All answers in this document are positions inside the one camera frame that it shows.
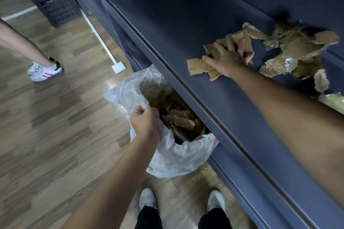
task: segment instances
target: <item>forearm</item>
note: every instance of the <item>forearm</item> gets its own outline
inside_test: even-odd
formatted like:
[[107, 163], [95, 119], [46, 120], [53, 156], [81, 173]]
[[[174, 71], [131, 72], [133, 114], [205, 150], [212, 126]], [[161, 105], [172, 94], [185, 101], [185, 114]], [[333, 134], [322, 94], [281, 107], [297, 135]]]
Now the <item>forearm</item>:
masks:
[[149, 136], [136, 136], [63, 228], [119, 228], [156, 148]]
[[233, 80], [295, 159], [344, 206], [344, 115], [248, 67]]

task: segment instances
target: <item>white plastic bag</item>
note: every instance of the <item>white plastic bag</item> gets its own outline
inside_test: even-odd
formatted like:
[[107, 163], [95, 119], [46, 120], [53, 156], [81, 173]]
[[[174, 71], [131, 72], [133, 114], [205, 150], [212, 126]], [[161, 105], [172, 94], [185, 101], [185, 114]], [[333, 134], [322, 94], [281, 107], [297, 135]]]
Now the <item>white plastic bag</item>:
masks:
[[[137, 105], [150, 107], [146, 97], [155, 98], [162, 89], [166, 90], [166, 94], [173, 90], [161, 73], [151, 65], [125, 78], [117, 87], [105, 93], [104, 97], [115, 105], [122, 105], [127, 110], [129, 120]], [[156, 177], [181, 176], [196, 170], [209, 158], [218, 144], [218, 140], [210, 133], [201, 135], [192, 142], [184, 141], [178, 145], [174, 142], [173, 132], [160, 119], [157, 124], [161, 142], [147, 168], [147, 172]], [[133, 140], [135, 136], [131, 127], [130, 139]]]

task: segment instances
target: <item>white shoe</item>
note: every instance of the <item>white shoe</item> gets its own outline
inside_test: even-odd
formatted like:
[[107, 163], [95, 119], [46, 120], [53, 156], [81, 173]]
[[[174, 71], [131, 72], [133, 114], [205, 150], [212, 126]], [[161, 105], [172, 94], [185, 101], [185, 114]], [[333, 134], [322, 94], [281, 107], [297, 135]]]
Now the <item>white shoe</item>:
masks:
[[32, 66], [26, 71], [28, 75], [33, 75], [35, 72], [38, 71], [40, 65], [36, 62], [33, 62]]
[[208, 199], [208, 212], [214, 208], [221, 208], [225, 211], [225, 198], [218, 190], [213, 190]]
[[155, 200], [154, 193], [150, 188], [145, 188], [141, 192], [139, 203], [140, 211], [142, 210], [142, 208], [144, 208], [144, 206], [150, 206], [154, 209], [157, 209], [157, 201]]
[[[54, 58], [48, 57], [48, 59], [51, 62], [55, 62]], [[26, 72], [27, 72], [28, 75], [33, 75], [35, 72], [37, 72], [39, 70], [40, 67], [41, 66], [38, 63], [33, 62], [32, 66]]]
[[54, 70], [51, 70], [50, 68], [40, 66], [38, 71], [30, 76], [30, 79], [34, 82], [41, 82], [63, 73], [63, 68], [58, 62], [54, 63], [53, 68]]

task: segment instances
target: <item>bare leg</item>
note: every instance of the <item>bare leg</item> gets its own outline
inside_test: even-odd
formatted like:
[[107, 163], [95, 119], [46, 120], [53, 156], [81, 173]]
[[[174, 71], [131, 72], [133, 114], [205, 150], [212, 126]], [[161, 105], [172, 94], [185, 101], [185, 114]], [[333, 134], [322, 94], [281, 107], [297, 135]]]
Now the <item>bare leg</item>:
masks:
[[54, 65], [33, 42], [15, 31], [2, 19], [0, 19], [0, 46], [14, 50], [43, 67]]

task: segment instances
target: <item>wall socket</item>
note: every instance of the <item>wall socket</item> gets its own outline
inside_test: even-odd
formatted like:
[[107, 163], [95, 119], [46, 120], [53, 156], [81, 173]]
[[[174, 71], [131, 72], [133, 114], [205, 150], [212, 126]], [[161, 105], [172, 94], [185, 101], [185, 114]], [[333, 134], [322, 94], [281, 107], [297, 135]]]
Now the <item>wall socket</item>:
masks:
[[124, 64], [122, 62], [116, 63], [111, 67], [116, 74], [118, 74], [118, 73], [120, 73], [126, 69], [126, 67], [124, 66]]

